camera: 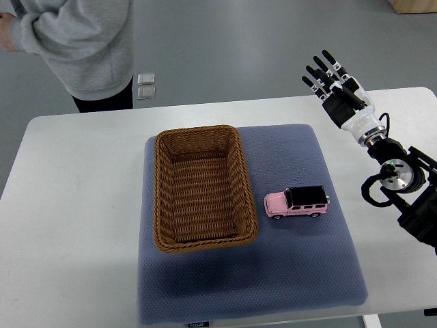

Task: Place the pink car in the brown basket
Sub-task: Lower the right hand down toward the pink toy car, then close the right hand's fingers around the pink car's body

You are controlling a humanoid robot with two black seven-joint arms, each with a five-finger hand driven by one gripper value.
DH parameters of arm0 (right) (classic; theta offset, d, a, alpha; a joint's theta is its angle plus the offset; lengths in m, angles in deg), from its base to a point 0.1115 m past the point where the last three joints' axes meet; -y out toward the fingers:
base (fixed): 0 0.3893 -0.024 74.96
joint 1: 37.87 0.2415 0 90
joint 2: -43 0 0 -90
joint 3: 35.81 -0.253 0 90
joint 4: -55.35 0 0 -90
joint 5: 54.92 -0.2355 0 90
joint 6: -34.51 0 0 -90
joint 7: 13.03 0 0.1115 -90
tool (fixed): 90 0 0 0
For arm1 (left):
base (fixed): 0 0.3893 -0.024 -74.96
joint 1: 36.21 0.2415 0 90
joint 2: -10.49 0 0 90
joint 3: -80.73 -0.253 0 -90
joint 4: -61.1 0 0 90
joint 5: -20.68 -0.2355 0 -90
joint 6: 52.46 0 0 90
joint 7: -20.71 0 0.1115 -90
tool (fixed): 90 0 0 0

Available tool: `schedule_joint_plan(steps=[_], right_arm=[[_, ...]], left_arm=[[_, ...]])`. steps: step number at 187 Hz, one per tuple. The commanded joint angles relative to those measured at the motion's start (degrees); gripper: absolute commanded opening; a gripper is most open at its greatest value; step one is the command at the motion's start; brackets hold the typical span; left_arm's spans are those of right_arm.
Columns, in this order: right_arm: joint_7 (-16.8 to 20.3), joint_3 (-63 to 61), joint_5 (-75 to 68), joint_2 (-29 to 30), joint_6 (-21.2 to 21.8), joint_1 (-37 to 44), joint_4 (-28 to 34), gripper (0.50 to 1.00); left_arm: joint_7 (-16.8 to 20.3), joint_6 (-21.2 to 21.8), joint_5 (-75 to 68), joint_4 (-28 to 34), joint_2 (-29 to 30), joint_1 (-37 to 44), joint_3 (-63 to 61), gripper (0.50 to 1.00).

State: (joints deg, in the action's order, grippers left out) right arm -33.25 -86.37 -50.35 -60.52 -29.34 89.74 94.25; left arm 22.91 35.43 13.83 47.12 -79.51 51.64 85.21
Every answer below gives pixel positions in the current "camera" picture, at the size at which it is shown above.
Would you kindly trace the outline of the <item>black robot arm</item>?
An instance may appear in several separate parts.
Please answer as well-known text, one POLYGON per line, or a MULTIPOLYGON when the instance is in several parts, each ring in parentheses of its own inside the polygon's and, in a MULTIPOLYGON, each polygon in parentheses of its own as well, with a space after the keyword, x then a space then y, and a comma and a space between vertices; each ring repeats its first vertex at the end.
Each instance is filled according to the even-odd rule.
POLYGON ((395 206, 401 213, 399 226, 436 248, 436 161, 415 147, 404 150, 380 133, 365 145, 380 171, 362 184, 363 199, 378 208, 395 206))

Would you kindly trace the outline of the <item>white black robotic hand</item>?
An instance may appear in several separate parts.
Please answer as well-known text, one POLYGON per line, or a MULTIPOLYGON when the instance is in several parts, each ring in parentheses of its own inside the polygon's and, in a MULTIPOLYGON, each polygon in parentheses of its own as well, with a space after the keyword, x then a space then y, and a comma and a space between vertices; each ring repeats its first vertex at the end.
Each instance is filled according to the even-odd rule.
POLYGON ((389 126, 375 116, 375 105, 362 85, 327 50, 313 57, 317 68, 307 66, 302 81, 321 100, 332 122, 352 134, 362 147, 387 138, 389 126))

